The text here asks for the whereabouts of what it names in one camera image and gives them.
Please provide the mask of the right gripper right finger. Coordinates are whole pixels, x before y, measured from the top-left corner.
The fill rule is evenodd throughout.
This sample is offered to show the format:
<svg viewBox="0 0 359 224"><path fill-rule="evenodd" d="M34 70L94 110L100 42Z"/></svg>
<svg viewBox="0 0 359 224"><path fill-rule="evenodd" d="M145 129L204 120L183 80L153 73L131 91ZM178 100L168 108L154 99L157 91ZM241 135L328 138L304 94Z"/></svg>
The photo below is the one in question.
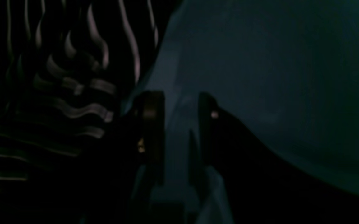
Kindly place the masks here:
<svg viewBox="0 0 359 224"><path fill-rule="evenodd" d="M223 178L236 224L359 224L359 196L274 154L207 92L198 122L202 161Z"/></svg>

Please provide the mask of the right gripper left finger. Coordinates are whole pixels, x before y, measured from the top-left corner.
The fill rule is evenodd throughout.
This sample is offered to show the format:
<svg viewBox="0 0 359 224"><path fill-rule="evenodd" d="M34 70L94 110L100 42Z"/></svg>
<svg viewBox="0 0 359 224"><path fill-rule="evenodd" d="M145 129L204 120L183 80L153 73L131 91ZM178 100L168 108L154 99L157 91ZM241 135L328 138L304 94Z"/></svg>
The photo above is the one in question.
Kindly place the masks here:
<svg viewBox="0 0 359 224"><path fill-rule="evenodd" d="M152 189L164 183L165 95L145 91L122 119L117 167L117 223L146 224Z"/></svg>

